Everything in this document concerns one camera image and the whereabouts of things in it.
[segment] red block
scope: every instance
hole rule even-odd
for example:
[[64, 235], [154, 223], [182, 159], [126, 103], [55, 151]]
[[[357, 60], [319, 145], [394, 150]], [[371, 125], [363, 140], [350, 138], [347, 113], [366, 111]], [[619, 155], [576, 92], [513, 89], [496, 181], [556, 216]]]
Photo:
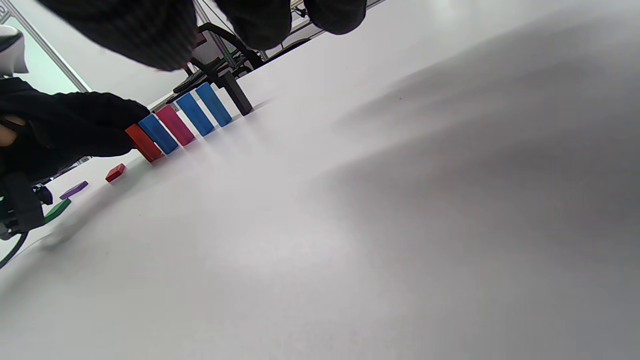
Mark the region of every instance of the red block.
[[155, 160], [163, 157], [162, 151], [158, 149], [158, 146], [154, 143], [153, 140], [138, 126], [137, 124], [133, 124], [129, 126], [126, 130], [127, 134], [131, 140], [133, 140], [136, 145], [136, 149], [140, 151], [140, 154], [147, 159], [148, 162], [152, 163]]
[[111, 171], [109, 171], [109, 173], [107, 174], [107, 177], [105, 177], [104, 179], [110, 183], [117, 179], [120, 175], [122, 175], [124, 173], [124, 170], [127, 170], [127, 167], [124, 166], [124, 164], [120, 164], [115, 168], [112, 168]]

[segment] standing block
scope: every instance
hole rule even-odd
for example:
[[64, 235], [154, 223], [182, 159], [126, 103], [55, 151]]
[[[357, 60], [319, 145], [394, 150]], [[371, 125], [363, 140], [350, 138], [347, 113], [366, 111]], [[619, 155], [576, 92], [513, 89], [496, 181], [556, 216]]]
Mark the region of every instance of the standing block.
[[175, 102], [180, 106], [180, 109], [187, 115], [196, 129], [198, 129], [200, 135], [205, 136], [214, 130], [213, 124], [211, 124], [207, 115], [202, 111], [196, 99], [193, 98], [193, 95], [186, 93]]
[[196, 93], [202, 99], [202, 102], [204, 102], [209, 111], [211, 111], [211, 114], [216, 118], [216, 121], [218, 121], [220, 126], [225, 126], [231, 122], [231, 115], [229, 115], [225, 106], [222, 105], [222, 102], [220, 102], [216, 93], [213, 92], [209, 83], [204, 83], [198, 86]]
[[231, 71], [226, 71], [224, 74], [220, 76], [220, 81], [222, 82], [222, 86], [225, 88], [231, 100], [234, 101], [240, 113], [244, 116], [250, 113], [253, 110], [253, 106], [249, 102], [249, 99], [246, 98], [246, 95], [240, 88], [236, 81], [236, 77], [231, 74]]
[[142, 127], [142, 130], [160, 146], [160, 149], [162, 149], [165, 154], [171, 153], [178, 147], [178, 143], [175, 142], [164, 126], [160, 124], [160, 121], [158, 121], [154, 114], [140, 120], [138, 124]]
[[189, 131], [187, 125], [182, 122], [182, 119], [175, 113], [171, 105], [166, 105], [164, 108], [158, 110], [156, 115], [166, 128], [171, 131], [171, 134], [178, 139], [178, 142], [180, 142], [182, 146], [187, 145], [195, 139], [193, 133]]
[[154, 144], [154, 141], [151, 140], [151, 138], [149, 138], [142, 129], [140, 129], [140, 126], [133, 124], [125, 131], [129, 134], [131, 140], [133, 140], [136, 149], [140, 151], [140, 154], [142, 154], [148, 162], [152, 163], [155, 160], [162, 158], [162, 151], [160, 151], [160, 149], [158, 149]]

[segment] green block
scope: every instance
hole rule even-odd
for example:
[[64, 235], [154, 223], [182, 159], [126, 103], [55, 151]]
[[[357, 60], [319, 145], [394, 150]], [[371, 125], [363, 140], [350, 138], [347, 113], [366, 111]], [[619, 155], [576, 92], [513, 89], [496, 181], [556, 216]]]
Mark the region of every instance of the green block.
[[48, 224], [51, 220], [57, 218], [62, 212], [71, 204], [71, 199], [62, 200], [62, 202], [55, 205], [45, 216], [44, 223]]

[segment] purple block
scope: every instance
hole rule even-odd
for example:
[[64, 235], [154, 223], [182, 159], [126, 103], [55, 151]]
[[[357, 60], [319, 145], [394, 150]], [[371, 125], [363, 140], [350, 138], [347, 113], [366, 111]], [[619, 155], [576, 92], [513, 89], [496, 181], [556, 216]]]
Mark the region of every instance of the purple block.
[[71, 189], [67, 190], [64, 194], [60, 195], [60, 200], [64, 200], [64, 199], [70, 197], [71, 195], [75, 195], [75, 194], [79, 193], [80, 190], [86, 188], [87, 185], [89, 185], [89, 183], [87, 183], [86, 181], [83, 181], [82, 183], [79, 183], [78, 185], [75, 185]]

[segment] pink block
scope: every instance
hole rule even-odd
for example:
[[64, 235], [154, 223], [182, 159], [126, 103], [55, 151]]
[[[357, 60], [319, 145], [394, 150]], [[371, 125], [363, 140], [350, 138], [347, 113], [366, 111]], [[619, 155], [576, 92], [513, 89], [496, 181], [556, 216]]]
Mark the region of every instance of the pink block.
[[187, 145], [195, 139], [193, 133], [189, 131], [187, 125], [182, 122], [182, 119], [175, 113], [171, 105], [167, 105], [156, 111], [156, 115], [182, 146]]

